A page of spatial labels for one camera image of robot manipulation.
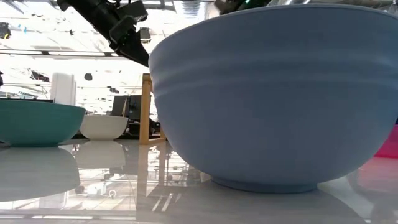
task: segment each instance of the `white bowl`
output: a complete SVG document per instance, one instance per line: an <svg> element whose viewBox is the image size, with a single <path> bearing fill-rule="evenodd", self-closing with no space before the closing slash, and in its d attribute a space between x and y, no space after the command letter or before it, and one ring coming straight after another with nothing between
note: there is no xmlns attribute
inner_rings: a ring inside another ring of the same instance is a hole
<svg viewBox="0 0 398 224"><path fill-rule="evenodd" d="M114 141L89 141L80 146L75 156L79 168L100 169L126 165L122 145Z"/></svg>
<svg viewBox="0 0 398 224"><path fill-rule="evenodd" d="M126 130L127 121L119 116L86 115L80 132L90 140L113 140Z"/></svg>

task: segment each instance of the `ceiling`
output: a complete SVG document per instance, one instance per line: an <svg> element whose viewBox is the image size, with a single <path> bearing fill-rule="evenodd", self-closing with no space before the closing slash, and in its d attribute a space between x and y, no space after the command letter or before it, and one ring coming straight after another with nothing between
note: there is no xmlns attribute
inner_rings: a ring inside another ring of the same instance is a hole
<svg viewBox="0 0 398 224"><path fill-rule="evenodd" d="M149 53L174 32L218 15L212 1L143 3L149 16L137 28L150 29L152 40L143 44ZM112 53L108 41L74 8L62 12L53 0L0 0L0 22L11 25L11 38L0 39L0 71L4 83L9 85L1 87L0 97L10 93L48 97L50 83L31 79L31 70L50 81L55 72L74 74L78 105L84 101L90 102L91 107L108 110L115 95L109 86L117 88L119 95L141 94L142 74L149 72L148 68ZM100 52L109 53L104 57ZM93 80L86 81L85 73L91 73Z"/></svg>

